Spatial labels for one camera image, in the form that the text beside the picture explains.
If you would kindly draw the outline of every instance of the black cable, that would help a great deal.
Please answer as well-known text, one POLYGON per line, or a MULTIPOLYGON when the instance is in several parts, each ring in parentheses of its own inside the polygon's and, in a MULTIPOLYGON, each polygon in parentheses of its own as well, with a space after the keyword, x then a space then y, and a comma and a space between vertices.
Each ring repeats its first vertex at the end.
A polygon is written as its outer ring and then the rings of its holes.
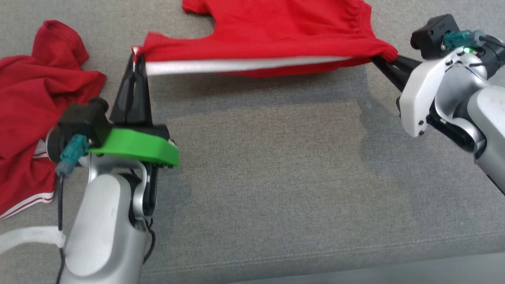
POLYGON ((147 230, 149 233, 151 233, 151 246, 149 247, 149 250, 144 256, 144 264, 147 262, 151 254, 153 253, 153 250, 155 249, 155 244, 156 244, 156 235, 153 230, 151 230, 151 226, 153 225, 153 219, 151 218, 151 222, 148 223, 147 220, 145 221, 145 224, 147 226, 147 230))
POLYGON ((505 44, 503 44, 503 43, 501 43, 501 42, 499 42, 499 41, 496 41, 496 40, 494 40, 494 39, 490 38, 490 37, 489 37, 489 36, 487 36, 487 35, 482 35, 482 36, 480 36, 480 37, 479 37, 479 39, 480 39, 480 40, 483 40, 483 41, 485 41, 485 42, 492 43, 492 44, 497 45, 497 46, 501 46, 502 48, 504 48, 504 49, 505 49, 505 44))
POLYGON ((135 171, 133 169, 130 169, 130 172, 132 175, 134 175, 135 177, 138 177, 138 175, 135 173, 135 171))
MULTIPOLYGON (((63 231, 63 181, 65 179, 64 175, 59 176, 59 188, 58 188, 58 231, 63 231)), ((60 284, 60 280, 63 274, 63 269, 65 268, 65 250, 60 248, 60 270, 58 271, 58 276, 56 277, 56 284, 60 284)))

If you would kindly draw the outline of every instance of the gray couch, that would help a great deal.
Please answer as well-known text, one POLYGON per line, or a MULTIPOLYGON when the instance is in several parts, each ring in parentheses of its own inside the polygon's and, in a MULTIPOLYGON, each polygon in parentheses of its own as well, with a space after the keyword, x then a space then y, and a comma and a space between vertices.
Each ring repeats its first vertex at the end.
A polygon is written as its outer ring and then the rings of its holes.
MULTIPOLYGON (((505 2, 368 0, 379 38, 420 59, 410 34, 452 13, 461 28, 505 38, 505 2)), ((108 76, 112 102, 130 47, 148 30, 212 33, 180 0, 3 0, 0 56, 30 54, 46 19, 73 27, 108 76)), ((505 72, 492 80, 505 84, 505 72)), ((177 75, 150 81, 155 121, 166 123, 181 166, 160 172, 158 241, 142 283, 229 283, 505 251, 505 198, 430 129, 404 133, 394 86, 371 64, 298 77, 177 75)), ((86 185, 66 183, 65 232, 86 185)), ((0 233, 56 224, 56 203, 0 221, 0 233)), ((54 246, 0 256, 0 282, 53 283, 54 246)))

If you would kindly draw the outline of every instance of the red fabric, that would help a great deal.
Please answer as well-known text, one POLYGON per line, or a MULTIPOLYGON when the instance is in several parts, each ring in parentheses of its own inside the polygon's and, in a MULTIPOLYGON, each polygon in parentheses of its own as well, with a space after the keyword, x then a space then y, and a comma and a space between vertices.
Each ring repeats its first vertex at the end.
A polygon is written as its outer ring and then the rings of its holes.
POLYGON ((344 62, 241 72, 277 76, 329 71, 398 56, 377 39, 371 7, 362 0, 183 0, 186 13, 211 14, 214 33, 176 39, 150 32, 138 54, 146 61, 254 59, 298 56, 352 57, 344 62))
POLYGON ((100 93, 106 77, 82 71, 87 59, 76 31, 45 21, 31 56, 0 60, 0 215, 36 194, 53 192, 55 165, 33 155, 69 103, 86 103, 100 93))

